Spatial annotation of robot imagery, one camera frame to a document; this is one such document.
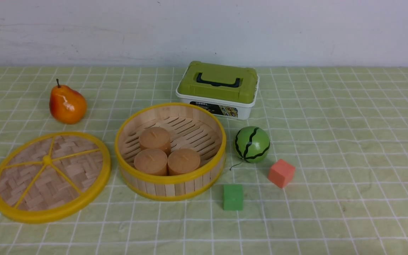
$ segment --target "green lid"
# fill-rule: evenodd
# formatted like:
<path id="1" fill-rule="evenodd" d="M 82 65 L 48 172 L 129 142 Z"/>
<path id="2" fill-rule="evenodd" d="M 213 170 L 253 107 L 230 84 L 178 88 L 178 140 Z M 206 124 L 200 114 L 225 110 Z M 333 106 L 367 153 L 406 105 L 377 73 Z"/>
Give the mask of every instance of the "green lid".
<path id="1" fill-rule="evenodd" d="M 179 84 L 183 95 L 252 103 L 256 94 L 254 68 L 240 68 L 193 61 Z"/>

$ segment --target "box label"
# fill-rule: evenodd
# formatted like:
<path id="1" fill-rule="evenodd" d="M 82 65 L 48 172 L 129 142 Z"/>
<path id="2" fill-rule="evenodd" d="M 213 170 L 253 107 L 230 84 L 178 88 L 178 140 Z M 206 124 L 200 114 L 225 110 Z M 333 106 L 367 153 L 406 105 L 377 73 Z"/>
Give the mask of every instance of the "box label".
<path id="1" fill-rule="evenodd" d="M 217 105 L 217 104 L 212 104 L 212 103 L 202 103 L 202 102 L 196 102 L 196 101 L 191 101 L 190 104 L 199 106 L 203 108 L 204 110 L 207 110 L 210 113 L 215 114 L 215 115 L 222 115 L 222 116 L 228 116 L 228 117 L 234 117 L 234 118 L 238 117 L 238 110 L 235 107 Z"/>

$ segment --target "yellow spoke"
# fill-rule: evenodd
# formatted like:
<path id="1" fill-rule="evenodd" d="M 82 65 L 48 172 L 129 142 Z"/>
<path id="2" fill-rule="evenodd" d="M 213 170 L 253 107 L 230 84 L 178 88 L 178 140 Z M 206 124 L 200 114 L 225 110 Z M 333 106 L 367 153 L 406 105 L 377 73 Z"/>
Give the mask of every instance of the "yellow spoke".
<path id="1" fill-rule="evenodd" d="M 53 145 L 55 144 L 56 136 L 53 136 L 51 139 L 50 150 L 48 150 L 48 155 L 51 157 L 51 153 L 53 152 Z"/>
<path id="2" fill-rule="evenodd" d="M 68 182 L 68 184 L 70 184 L 80 195 L 82 194 L 81 190 L 78 189 L 78 187 L 76 187 L 75 184 L 59 168 L 57 168 L 53 164 L 51 164 L 50 166 L 55 169 L 58 174 L 60 174 Z"/>
<path id="3" fill-rule="evenodd" d="M 47 165 L 43 165 L 42 168 L 39 170 L 39 172 L 34 176 L 34 179 L 29 183 L 28 187 L 24 190 L 23 194 L 21 194 L 21 197 L 18 199 L 17 203 L 15 204 L 14 208 L 18 208 L 20 205 L 21 201 L 24 199 L 26 194 L 28 193 L 29 189 L 34 185 L 35 181 L 39 178 L 40 174 L 44 171 L 44 169 L 47 167 Z"/>
<path id="4" fill-rule="evenodd" d="M 28 162 L 23 162 L 23 163 L 18 163 L 18 164 L 13 164 L 13 165 L 5 166 L 3 169 L 16 168 L 17 166 L 38 165 L 38 164 L 43 164 L 43 162 L 41 162 L 41 161 L 28 161 Z"/>
<path id="5" fill-rule="evenodd" d="M 73 153 L 73 154 L 70 154 L 70 155 L 65 155 L 63 157 L 55 158 L 55 159 L 52 159 L 52 160 L 57 161 L 57 160 L 61 160 L 61 159 L 64 159 L 64 158 L 71 158 L 71 157 L 74 157 L 76 155 L 84 155 L 84 154 L 88 154 L 88 153 L 92 153 L 92 152 L 97 152 L 99 150 L 100 149 L 89 150 L 89 151 L 84 151 L 84 152 L 77 152 L 77 153 Z"/>

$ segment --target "candle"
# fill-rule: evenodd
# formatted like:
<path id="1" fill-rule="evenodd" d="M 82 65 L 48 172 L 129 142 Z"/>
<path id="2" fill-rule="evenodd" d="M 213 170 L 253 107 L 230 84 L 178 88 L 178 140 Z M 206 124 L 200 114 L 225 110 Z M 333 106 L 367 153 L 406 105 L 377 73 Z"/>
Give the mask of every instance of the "candle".
<path id="1" fill-rule="evenodd" d="M 168 175 L 168 156 L 160 149 L 145 149 L 135 156 L 135 168 L 146 174 Z"/>
<path id="2" fill-rule="evenodd" d="M 192 149 L 178 149 L 168 157 L 169 175 L 189 173 L 199 168 L 201 157 Z"/>
<path id="3" fill-rule="evenodd" d="M 145 149 L 160 149 L 169 155 L 171 153 L 171 137 L 170 133 L 159 126 L 153 126 L 144 130 L 140 137 L 140 148 Z"/>

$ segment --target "white plastic box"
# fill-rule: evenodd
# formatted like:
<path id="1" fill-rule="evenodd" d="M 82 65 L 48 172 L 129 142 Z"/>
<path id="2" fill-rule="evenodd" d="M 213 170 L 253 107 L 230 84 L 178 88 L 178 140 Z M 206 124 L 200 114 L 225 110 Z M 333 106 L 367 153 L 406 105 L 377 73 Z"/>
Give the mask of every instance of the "white plastic box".
<path id="1" fill-rule="evenodd" d="M 177 97 L 183 103 L 199 106 L 205 110 L 208 110 L 216 116 L 246 120 L 250 117 L 251 108 L 256 103 L 257 91 L 259 90 L 259 75 L 257 76 L 256 91 L 254 94 L 253 102 L 247 104 L 226 100 L 216 100 L 214 98 L 208 97 L 183 95 L 178 92 L 178 88 L 179 86 L 177 86 L 175 92 Z"/>

